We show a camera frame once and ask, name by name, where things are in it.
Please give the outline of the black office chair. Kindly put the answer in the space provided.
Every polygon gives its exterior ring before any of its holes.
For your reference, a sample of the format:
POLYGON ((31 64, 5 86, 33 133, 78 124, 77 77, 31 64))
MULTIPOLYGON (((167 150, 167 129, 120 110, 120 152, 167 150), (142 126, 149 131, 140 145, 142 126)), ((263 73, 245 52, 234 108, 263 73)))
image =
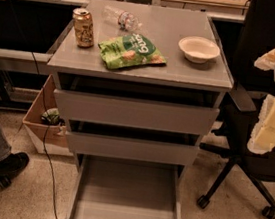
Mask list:
POLYGON ((274 71, 256 68, 255 61, 263 54, 275 49, 275 0, 251 0, 242 25, 237 47, 229 62, 234 85, 226 94, 220 112, 222 126, 216 135, 225 136, 228 148, 205 145, 204 149, 224 155, 229 161, 205 195, 198 199, 204 208, 210 197, 228 175, 233 166, 240 166, 269 203, 262 215, 275 219, 275 200, 264 183, 275 182, 275 148, 264 154, 252 153, 247 148, 254 125, 265 97, 275 96, 274 71))

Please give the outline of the clear plastic water bottle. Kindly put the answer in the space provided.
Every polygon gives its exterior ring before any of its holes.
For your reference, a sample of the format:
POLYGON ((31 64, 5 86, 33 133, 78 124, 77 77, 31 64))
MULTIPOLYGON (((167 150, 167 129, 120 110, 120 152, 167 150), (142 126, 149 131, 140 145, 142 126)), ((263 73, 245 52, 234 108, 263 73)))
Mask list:
POLYGON ((137 31, 142 26, 142 22, 134 14, 114 6, 105 6, 102 16, 106 22, 117 25, 121 30, 128 32, 137 31))

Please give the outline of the grey drawer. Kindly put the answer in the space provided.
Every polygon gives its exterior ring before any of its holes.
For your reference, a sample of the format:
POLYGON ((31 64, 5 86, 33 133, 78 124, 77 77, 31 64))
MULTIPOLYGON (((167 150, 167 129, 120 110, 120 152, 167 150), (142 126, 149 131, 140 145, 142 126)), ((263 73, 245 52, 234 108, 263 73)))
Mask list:
POLYGON ((188 134, 72 122, 68 147, 81 154, 191 165, 199 148, 188 134))
POLYGON ((75 121, 182 134, 206 134, 219 114, 198 90, 59 72, 61 116, 75 121))
POLYGON ((182 219, 172 165, 86 156, 66 219, 182 219))

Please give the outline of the grey drawer cabinet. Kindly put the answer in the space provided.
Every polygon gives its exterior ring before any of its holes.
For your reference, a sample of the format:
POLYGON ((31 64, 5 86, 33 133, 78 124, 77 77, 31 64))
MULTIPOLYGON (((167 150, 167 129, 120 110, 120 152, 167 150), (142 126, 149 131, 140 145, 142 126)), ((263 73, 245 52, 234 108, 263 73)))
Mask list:
POLYGON ((143 28, 134 36, 141 53, 154 44, 152 64, 110 70, 94 45, 80 49, 70 32, 48 62, 55 100, 78 165, 92 156, 185 167, 219 114, 233 85, 225 58, 194 64, 179 49, 190 36, 214 40, 204 12, 117 2, 143 28))

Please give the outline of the grey top drawer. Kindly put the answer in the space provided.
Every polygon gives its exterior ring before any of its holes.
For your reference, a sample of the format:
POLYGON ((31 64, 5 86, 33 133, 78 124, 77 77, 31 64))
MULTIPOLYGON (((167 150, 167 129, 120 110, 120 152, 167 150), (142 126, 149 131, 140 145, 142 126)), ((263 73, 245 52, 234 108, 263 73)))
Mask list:
POLYGON ((61 116, 75 121, 182 134, 206 134, 219 114, 198 90, 59 72, 61 116))

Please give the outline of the grey middle drawer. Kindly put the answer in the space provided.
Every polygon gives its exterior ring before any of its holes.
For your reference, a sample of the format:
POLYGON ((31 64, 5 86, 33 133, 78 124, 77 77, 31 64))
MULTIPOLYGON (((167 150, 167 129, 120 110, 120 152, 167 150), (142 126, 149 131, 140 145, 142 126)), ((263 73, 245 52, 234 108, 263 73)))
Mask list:
POLYGON ((81 154, 191 165, 199 148, 188 134, 72 122, 68 147, 81 154))

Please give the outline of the green item in box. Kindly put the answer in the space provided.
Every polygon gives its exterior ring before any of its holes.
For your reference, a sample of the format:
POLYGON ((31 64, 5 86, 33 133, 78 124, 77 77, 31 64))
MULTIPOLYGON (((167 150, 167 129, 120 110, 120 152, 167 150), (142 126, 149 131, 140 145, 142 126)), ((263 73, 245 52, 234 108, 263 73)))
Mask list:
POLYGON ((41 121, 47 125, 58 125, 60 120, 59 110, 57 108, 50 108, 41 115, 41 121))

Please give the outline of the cardboard box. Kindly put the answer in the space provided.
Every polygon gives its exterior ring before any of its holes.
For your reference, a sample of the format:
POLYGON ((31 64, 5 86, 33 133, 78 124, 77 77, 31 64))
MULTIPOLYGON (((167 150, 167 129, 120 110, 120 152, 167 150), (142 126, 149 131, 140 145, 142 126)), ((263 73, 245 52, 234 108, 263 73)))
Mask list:
POLYGON ((38 153, 71 156, 65 125, 48 125, 42 121, 43 112, 56 108, 55 88, 53 76, 50 75, 23 118, 23 124, 38 153))

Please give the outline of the gold soda can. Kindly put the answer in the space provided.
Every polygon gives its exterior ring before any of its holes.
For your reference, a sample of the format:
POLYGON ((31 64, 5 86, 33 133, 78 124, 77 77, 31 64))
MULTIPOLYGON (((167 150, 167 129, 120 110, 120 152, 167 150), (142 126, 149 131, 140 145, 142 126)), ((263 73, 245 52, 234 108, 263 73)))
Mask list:
POLYGON ((80 48, 90 48, 94 45, 93 19, 90 11, 77 8, 73 10, 73 25, 75 39, 80 48))

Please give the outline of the grey bottom drawer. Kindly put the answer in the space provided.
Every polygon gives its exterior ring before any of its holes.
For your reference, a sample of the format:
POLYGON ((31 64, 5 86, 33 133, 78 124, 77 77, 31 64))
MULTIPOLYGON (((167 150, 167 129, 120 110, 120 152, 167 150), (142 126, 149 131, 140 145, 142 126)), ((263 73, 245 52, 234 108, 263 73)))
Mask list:
POLYGON ((86 156, 66 219, 182 219, 172 165, 86 156))

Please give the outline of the green chip bag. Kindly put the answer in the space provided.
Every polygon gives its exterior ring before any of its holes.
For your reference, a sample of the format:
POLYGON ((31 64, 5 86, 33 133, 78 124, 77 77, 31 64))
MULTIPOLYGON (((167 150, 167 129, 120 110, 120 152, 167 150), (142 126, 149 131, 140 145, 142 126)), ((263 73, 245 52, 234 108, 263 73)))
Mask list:
POLYGON ((132 33, 110 38, 101 41, 98 47, 102 60, 109 70, 167 63, 163 54, 142 34, 132 33))

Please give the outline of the black shoe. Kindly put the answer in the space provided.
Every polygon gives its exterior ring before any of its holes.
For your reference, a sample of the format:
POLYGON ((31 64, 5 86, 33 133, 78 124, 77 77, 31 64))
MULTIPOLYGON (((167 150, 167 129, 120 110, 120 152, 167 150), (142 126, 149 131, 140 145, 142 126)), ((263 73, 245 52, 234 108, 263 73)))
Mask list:
POLYGON ((0 177, 19 174, 27 167, 29 157, 25 152, 10 154, 0 161, 0 177))

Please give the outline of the white paper bowl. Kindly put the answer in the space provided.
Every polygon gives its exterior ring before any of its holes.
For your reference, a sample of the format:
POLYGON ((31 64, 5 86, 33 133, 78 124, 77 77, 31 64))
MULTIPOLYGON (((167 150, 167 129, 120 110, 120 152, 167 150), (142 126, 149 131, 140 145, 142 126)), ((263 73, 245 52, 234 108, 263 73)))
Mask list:
POLYGON ((216 43, 204 37, 185 37, 180 39, 178 46, 185 58, 196 64, 203 64, 221 54, 216 43))

